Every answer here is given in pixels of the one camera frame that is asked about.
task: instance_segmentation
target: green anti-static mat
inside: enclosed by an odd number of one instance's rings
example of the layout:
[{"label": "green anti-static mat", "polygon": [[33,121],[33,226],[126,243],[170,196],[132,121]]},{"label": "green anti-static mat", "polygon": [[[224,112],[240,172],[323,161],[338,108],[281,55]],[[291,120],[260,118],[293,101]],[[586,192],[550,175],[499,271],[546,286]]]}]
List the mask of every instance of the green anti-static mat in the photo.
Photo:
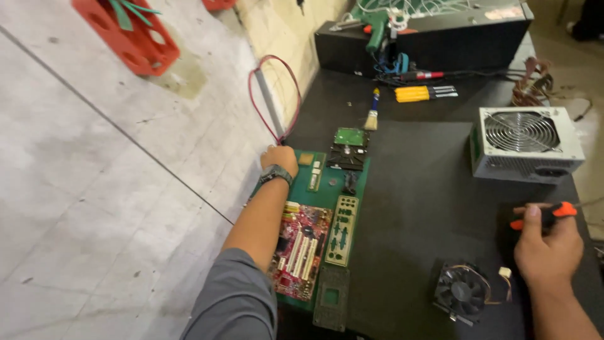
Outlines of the green anti-static mat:
[{"label": "green anti-static mat", "polygon": [[[320,154],[320,152],[314,151],[301,151],[295,150],[296,159],[300,158],[300,154],[314,154],[316,159],[316,154]],[[365,169],[359,176],[356,182],[356,195],[355,197],[359,199],[359,210],[356,215],[356,221],[359,220],[359,214],[361,213],[361,207],[363,203],[363,193],[365,192],[365,182],[367,181],[367,171],[369,170],[370,158],[367,157],[365,159]],[[323,167],[323,174],[321,176],[321,183],[319,184],[319,190],[317,192],[308,191],[308,183],[310,181],[310,175],[312,170],[312,163],[310,165],[300,165],[300,170],[298,171],[298,175],[294,179],[294,183],[289,191],[288,201],[297,202],[299,204],[305,204],[308,206],[315,206],[318,208],[327,208],[331,210],[335,210],[336,202],[338,201],[338,197],[340,195],[349,196],[349,194],[345,194],[342,192],[342,187],[344,186],[344,174],[345,170],[332,169],[328,166]],[[333,186],[329,185],[329,181],[335,178],[337,183]],[[260,186],[256,186],[254,189],[254,194],[258,190]],[[352,247],[355,245],[355,235],[352,235]],[[323,249],[323,258],[321,259],[321,264],[324,263],[325,260],[325,247]],[[315,290],[312,294],[312,299],[310,302],[304,302],[297,299],[290,298],[288,296],[284,296],[282,294],[277,294],[277,299],[280,302],[285,302],[292,306],[296,306],[308,311],[312,311],[315,307],[315,299],[316,299],[316,291],[318,288],[319,276],[316,277],[315,281]]]}]

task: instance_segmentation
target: red wire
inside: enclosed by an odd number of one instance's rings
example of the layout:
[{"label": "red wire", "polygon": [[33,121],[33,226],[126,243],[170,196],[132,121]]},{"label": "red wire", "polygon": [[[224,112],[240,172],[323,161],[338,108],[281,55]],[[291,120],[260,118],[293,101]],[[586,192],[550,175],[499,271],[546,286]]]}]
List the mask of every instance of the red wire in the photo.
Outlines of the red wire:
[{"label": "red wire", "polygon": [[[279,137],[277,137],[277,135],[274,132],[272,132],[271,127],[268,126],[268,123],[266,123],[266,120],[264,119],[264,117],[262,117],[262,114],[260,113],[260,110],[258,110],[258,107],[256,106],[256,102],[254,101],[254,95],[252,94],[252,76],[254,75],[254,73],[256,71],[260,71],[262,64],[264,64],[265,62],[267,62],[271,59],[279,60],[281,63],[283,63],[283,65],[285,65],[285,67],[289,71],[289,74],[292,76],[292,79],[294,80],[294,84],[296,84],[296,91],[298,93],[298,103],[296,104],[296,112],[294,113],[294,118],[292,119],[292,123],[289,125],[287,130]],[[289,67],[288,63],[283,61],[283,59],[281,59],[277,56],[273,56],[271,54],[263,56],[260,59],[260,62],[258,63],[258,67],[249,72],[248,91],[249,91],[249,99],[252,101],[252,105],[254,106],[254,109],[256,109],[258,116],[260,116],[260,119],[262,119],[262,122],[265,124],[266,128],[268,129],[268,131],[271,133],[272,137],[277,142],[277,145],[281,145],[281,143],[283,142],[283,139],[285,139],[285,137],[289,136],[289,134],[292,132],[292,128],[294,127],[294,124],[296,124],[296,120],[298,120],[298,113],[300,113],[300,103],[302,101],[302,97],[300,96],[300,87],[298,86],[298,81],[296,80],[296,76],[294,75],[294,72],[292,71],[291,67]]]}]

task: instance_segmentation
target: black desk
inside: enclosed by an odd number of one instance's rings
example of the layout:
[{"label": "black desk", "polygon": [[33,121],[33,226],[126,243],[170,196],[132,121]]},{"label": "black desk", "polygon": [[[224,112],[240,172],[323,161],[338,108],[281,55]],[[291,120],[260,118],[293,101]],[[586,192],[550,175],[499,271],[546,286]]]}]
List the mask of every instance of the black desk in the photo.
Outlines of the black desk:
[{"label": "black desk", "polygon": [[[430,304],[434,279],[442,260],[452,258],[476,263],[497,282],[499,266],[513,266],[505,212],[527,201],[578,201],[571,177],[559,186],[473,178],[466,144],[471,122],[481,106],[507,106],[512,84],[476,78],[453,84],[458,98],[430,102],[399,104],[392,91],[382,91],[349,265],[347,327],[372,338],[530,337],[530,305],[517,272],[514,302],[487,306],[471,328]],[[370,79],[321,70],[288,144],[327,151],[337,127],[362,126],[374,87]],[[602,279],[582,215],[577,223],[585,254],[573,287],[604,334]],[[504,288],[495,283],[493,289],[504,296]]]}]

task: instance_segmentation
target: white pci slot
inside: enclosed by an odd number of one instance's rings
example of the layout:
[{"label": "white pci slot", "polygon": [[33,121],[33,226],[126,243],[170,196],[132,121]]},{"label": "white pci slot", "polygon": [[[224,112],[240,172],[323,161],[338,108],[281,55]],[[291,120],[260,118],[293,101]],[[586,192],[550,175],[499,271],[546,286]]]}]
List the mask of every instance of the white pci slot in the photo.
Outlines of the white pci slot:
[{"label": "white pci slot", "polygon": [[298,255],[298,249],[300,248],[300,240],[302,240],[302,231],[298,232],[296,240],[294,241],[294,247],[292,248],[292,252],[289,254],[288,265],[285,267],[286,272],[292,271],[292,267],[296,261],[296,255]]},{"label": "white pci slot", "polygon": [[285,266],[285,257],[279,259],[279,266],[277,266],[277,269],[283,270],[283,266]]},{"label": "white pci slot", "polygon": [[296,266],[294,267],[294,272],[292,273],[292,276],[295,278],[300,276],[300,270],[302,269],[302,262],[304,262],[304,254],[306,254],[306,251],[308,250],[309,241],[310,241],[310,238],[304,237],[304,241],[302,242],[302,247],[300,248],[300,252],[298,253],[298,256],[296,259]]},{"label": "white pci slot", "polygon": [[304,266],[304,272],[302,272],[302,280],[308,280],[310,274],[310,268],[312,268],[312,260],[315,258],[316,246],[319,241],[314,238],[310,242],[310,248],[308,248],[308,255],[306,255],[306,265]]}]

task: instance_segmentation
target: power supply unit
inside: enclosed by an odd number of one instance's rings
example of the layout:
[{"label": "power supply unit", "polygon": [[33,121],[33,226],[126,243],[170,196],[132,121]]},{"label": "power supply unit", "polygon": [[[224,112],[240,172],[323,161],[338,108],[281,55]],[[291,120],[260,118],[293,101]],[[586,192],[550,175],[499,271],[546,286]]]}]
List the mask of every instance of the power supply unit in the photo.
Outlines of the power supply unit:
[{"label": "power supply unit", "polygon": [[470,133],[474,177],[559,184],[584,161],[562,107],[480,108]]}]

